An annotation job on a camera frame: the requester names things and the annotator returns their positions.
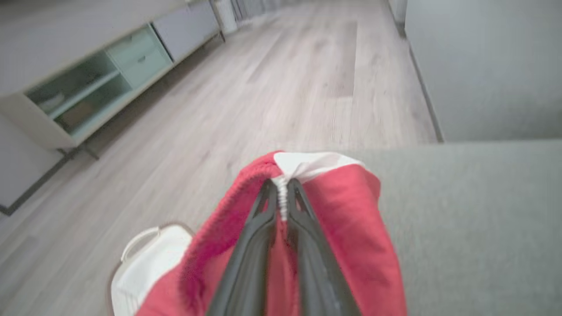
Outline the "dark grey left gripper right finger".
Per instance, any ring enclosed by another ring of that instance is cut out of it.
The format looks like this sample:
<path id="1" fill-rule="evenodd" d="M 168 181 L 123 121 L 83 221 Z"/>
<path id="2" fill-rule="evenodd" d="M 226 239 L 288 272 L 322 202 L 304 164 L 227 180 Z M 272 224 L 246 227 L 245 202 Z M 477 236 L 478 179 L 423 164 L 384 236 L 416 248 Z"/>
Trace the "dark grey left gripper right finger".
<path id="1" fill-rule="evenodd" d="M 297 253 L 302 316 L 359 316 L 360 310 L 299 180 L 288 183 L 288 236 Z"/>

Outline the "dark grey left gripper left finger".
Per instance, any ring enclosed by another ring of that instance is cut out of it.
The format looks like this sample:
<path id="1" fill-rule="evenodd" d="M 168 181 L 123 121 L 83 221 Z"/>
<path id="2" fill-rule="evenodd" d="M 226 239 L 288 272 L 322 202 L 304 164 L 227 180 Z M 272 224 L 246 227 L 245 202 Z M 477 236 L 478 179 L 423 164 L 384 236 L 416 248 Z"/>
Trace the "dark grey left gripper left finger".
<path id="1" fill-rule="evenodd" d="M 267 309 L 268 260 L 275 240 L 277 186 L 266 180 L 245 221 L 208 316 L 263 316 Z"/>

